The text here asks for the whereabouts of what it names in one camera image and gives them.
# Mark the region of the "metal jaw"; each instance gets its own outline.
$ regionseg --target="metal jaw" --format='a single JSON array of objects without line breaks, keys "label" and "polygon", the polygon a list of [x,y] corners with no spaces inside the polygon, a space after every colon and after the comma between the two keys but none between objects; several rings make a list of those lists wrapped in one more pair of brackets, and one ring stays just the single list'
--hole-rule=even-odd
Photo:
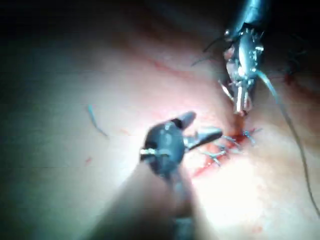
[{"label": "metal jaw", "polygon": [[194,135],[183,136],[183,131],[195,118],[196,114],[189,111],[153,126],[140,150],[140,160],[147,162],[155,174],[169,180],[186,152],[219,139],[223,135],[220,128],[203,127]]},{"label": "metal jaw", "polygon": [[219,81],[222,90],[234,105],[234,113],[245,116],[253,107],[256,87],[256,70],[264,51],[260,43],[261,34],[254,28],[244,28],[235,41],[233,55],[227,59],[228,80]]}]

